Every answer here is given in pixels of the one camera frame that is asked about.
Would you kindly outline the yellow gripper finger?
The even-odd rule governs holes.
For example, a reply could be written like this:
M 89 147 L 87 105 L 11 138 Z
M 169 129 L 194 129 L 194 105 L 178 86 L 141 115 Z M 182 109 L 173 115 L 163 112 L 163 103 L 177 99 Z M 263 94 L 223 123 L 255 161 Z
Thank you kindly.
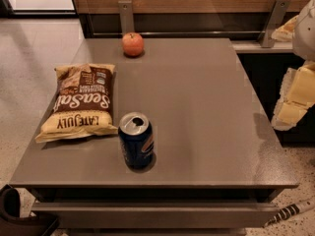
M 272 39 L 281 42 L 292 41 L 297 16 L 294 16 L 272 33 Z
M 315 104 L 315 63 L 306 61 L 297 70 L 288 68 L 283 76 L 273 112 L 272 126 L 278 131 L 295 127 Z

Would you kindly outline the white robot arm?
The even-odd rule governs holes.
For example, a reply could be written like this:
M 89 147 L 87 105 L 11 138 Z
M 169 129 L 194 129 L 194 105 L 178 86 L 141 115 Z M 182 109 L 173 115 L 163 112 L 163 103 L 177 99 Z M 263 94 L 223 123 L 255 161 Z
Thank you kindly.
M 293 53 L 304 60 L 297 70 L 287 69 L 273 111 L 273 128 L 288 131 L 315 104 L 315 0 L 310 0 L 298 16 L 277 28 L 272 39 L 291 41 Z

